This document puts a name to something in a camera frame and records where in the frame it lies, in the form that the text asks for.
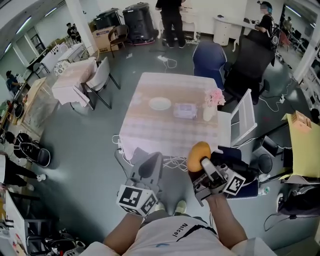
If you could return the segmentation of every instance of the black pants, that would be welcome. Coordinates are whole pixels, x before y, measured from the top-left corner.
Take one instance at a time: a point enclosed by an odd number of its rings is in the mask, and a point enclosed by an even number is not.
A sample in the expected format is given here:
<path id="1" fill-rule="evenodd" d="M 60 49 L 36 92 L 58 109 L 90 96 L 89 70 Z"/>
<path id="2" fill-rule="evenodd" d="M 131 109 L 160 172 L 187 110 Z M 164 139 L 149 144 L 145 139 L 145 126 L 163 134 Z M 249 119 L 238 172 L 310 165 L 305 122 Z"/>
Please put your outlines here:
<path id="1" fill-rule="evenodd" d="M 284 215 L 320 215 L 320 187 L 308 190 L 304 194 L 289 196 L 278 207 Z"/>
<path id="2" fill-rule="evenodd" d="M 5 175 L 3 183 L 6 185 L 17 185 L 19 187 L 24 187 L 27 185 L 27 182 L 19 177 L 22 175 L 31 179 L 36 179 L 37 175 L 32 171 L 21 167 L 14 162 L 10 161 L 8 158 L 5 159 Z"/>
<path id="3" fill-rule="evenodd" d="M 161 12 L 162 23 L 164 27 L 164 33 L 166 42 L 173 46 L 175 42 L 175 37 L 173 35 L 172 26 L 174 26 L 174 31 L 176 33 L 176 37 L 178 38 L 178 44 L 180 47 L 185 46 L 185 33 L 182 29 L 182 19 L 179 11 L 162 11 Z"/>

